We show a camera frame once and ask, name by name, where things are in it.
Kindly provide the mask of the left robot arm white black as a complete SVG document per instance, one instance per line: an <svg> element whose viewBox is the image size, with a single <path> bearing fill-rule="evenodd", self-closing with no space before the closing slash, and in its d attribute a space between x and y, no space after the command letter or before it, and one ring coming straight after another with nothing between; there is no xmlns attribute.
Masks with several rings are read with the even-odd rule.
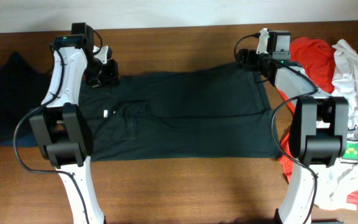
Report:
<svg viewBox="0 0 358 224"><path fill-rule="evenodd" d="M52 79L41 106L29 116L41 155L63 182L74 223L105 223L90 171L93 137L79 108L81 84L97 89L118 83L117 62L107 45L94 46L97 32L74 23L53 41Z"/></svg>

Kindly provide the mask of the black t-shirt white lettering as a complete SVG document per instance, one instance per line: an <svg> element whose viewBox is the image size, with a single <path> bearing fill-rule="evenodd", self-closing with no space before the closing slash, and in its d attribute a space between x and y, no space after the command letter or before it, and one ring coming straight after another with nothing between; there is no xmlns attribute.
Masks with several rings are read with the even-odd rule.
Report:
<svg viewBox="0 0 358 224"><path fill-rule="evenodd" d="M260 75L234 63L82 85L79 107L93 134L93 161L280 155Z"/></svg>

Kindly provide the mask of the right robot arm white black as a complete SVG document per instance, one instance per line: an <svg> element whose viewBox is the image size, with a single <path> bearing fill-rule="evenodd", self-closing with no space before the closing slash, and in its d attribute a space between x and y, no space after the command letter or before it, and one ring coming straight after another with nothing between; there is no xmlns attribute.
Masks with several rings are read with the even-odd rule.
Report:
<svg viewBox="0 0 358 224"><path fill-rule="evenodd" d="M276 147L294 163L287 194L274 215L275 223L311 223L318 192L318 174L342 157L347 148L348 101L323 91L292 61L291 34L287 30L263 28L253 36L255 50L234 49L237 64L259 72L285 95L277 108L293 103L295 110L286 152L278 138Z"/></svg>

